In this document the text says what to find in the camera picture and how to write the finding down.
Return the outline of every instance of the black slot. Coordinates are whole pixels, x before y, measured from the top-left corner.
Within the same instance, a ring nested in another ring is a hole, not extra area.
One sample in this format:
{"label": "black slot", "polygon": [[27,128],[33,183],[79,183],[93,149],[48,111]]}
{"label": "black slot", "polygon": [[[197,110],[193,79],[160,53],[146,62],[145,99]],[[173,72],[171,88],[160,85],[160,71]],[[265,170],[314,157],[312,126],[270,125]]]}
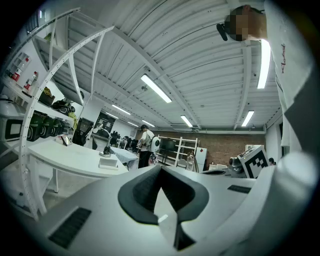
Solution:
{"label": "black slot", "polygon": [[228,190],[248,194],[251,190],[251,187],[231,185],[230,187],[228,187]]}
{"label": "black slot", "polygon": [[76,209],[59,227],[49,236],[49,240],[67,249],[87,221],[91,210]]}

